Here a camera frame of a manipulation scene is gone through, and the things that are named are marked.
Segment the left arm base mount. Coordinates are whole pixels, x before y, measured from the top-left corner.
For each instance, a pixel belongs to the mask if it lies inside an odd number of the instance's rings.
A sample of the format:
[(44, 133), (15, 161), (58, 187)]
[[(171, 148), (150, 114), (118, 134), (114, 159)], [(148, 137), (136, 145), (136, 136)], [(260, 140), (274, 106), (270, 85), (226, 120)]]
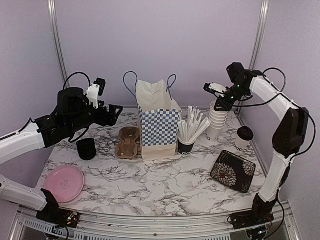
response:
[(46, 199), (43, 210), (37, 211), (36, 218), (48, 223), (62, 227), (76, 228), (78, 226), (80, 214), (76, 210), (66, 210), (60, 208), (53, 194), (46, 189), (41, 189)]

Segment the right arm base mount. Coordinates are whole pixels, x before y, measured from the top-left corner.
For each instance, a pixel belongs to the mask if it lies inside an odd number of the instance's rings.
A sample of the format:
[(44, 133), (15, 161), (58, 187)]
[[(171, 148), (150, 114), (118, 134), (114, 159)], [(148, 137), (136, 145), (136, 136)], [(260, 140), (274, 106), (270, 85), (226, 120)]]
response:
[(276, 202), (277, 199), (264, 202), (257, 193), (253, 199), (251, 210), (232, 213), (227, 221), (232, 224), (234, 230), (272, 222), (274, 220), (272, 210)]

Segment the black plastic cup lid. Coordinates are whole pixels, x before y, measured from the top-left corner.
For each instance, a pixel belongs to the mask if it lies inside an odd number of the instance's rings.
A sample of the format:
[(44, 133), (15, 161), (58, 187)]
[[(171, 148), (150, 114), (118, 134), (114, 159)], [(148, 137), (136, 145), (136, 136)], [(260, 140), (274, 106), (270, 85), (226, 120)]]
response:
[(244, 141), (251, 141), (254, 138), (254, 133), (248, 126), (240, 127), (237, 130), (237, 135)]

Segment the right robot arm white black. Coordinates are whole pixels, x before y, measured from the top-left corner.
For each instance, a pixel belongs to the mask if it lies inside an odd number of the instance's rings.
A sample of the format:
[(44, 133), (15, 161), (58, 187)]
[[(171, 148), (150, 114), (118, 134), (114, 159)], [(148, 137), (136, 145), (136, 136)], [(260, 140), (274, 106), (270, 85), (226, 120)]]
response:
[(268, 175), (247, 214), (252, 224), (258, 224), (272, 211), (280, 188), (288, 179), (292, 161), (301, 154), (300, 148), (305, 142), (311, 117), (305, 107), (300, 107), (278, 89), (265, 72), (245, 69), (240, 62), (233, 62), (226, 71), (233, 85), (217, 98), (214, 106), (216, 111), (228, 112), (242, 97), (255, 94), (273, 110), (280, 121), (272, 137), (273, 159)]

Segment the white paper cup GOOD print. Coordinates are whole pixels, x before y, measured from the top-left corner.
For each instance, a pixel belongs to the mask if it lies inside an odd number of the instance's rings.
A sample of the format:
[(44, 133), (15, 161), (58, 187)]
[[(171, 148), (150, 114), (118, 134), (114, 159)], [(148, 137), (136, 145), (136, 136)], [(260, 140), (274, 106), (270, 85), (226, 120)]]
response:
[(233, 147), (237, 152), (243, 152), (249, 144), (250, 144), (250, 141), (244, 140), (241, 137), (237, 136), (233, 144)]

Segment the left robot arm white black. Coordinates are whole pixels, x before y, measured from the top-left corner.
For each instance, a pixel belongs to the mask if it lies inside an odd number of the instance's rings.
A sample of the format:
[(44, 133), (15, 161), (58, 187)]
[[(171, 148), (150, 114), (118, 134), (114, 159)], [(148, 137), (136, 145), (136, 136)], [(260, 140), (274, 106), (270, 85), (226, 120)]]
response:
[[(91, 84), (87, 91), (79, 87), (59, 91), (57, 106), (50, 115), (29, 119), (20, 130), (1, 137), (1, 164), (29, 152), (52, 147), (65, 139), (74, 143), (77, 141), (75, 134), (80, 130), (86, 133), (92, 124), (114, 126), (123, 107), (112, 104), (105, 106), (98, 99), (103, 91), (98, 84)], [(0, 177), (0, 198), (36, 211), (43, 210), (53, 223), (60, 222), (64, 216), (50, 191), (36, 190), (4, 176)]]

